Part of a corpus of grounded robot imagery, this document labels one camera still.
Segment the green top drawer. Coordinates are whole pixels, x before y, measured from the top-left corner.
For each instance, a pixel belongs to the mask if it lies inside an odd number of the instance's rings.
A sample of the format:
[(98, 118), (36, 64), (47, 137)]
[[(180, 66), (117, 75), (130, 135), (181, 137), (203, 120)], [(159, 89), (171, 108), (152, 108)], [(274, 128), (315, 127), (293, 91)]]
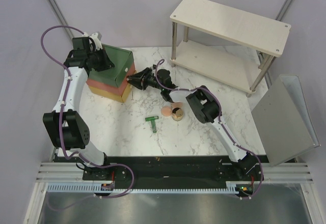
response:
[(133, 58), (132, 51), (127, 50), (118, 53), (117, 63), (116, 63), (116, 68), (118, 73), (115, 80), (117, 87), (119, 87), (122, 84), (133, 62), (134, 62), (134, 58)]

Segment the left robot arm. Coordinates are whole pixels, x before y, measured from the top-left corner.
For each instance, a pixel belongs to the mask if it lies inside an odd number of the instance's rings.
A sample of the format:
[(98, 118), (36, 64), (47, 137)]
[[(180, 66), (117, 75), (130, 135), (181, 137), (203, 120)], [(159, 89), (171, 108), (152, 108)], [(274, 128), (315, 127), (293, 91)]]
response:
[(101, 180), (112, 174), (110, 165), (104, 163), (106, 154), (91, 142), (90, 130), (79, 114), (82, 91), (91, 71), (106, 71), (114, 68), (101, 43), (99, 32), (72, 39), (73, 49), (65, 62), (64, 81), (59, 98), (51, 112), (43, 115), (43, 124), (55, 148), (60, 148), (64, 157), (82, 159), (94, 168)]

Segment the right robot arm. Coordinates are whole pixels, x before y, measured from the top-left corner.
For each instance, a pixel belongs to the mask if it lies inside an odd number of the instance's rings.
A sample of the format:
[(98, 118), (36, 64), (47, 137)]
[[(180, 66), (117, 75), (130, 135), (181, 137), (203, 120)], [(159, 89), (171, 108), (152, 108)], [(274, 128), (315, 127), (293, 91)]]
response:
[(141, 72), (127, 76), (127, 82), (139, 90), (153, 87), (160, 90), (166, 102), (188, 103), (196, 119), (210, 126), (226, 149), (233, 165), (233, 174), (245, 180), (256, 165), (256, 157), (243, 148), (230, 131), (222, 116), (222, 106), (216, 96), (206, 86), (189, 90), (177, 87), (171, 80), (170, 71), (154, 65)]

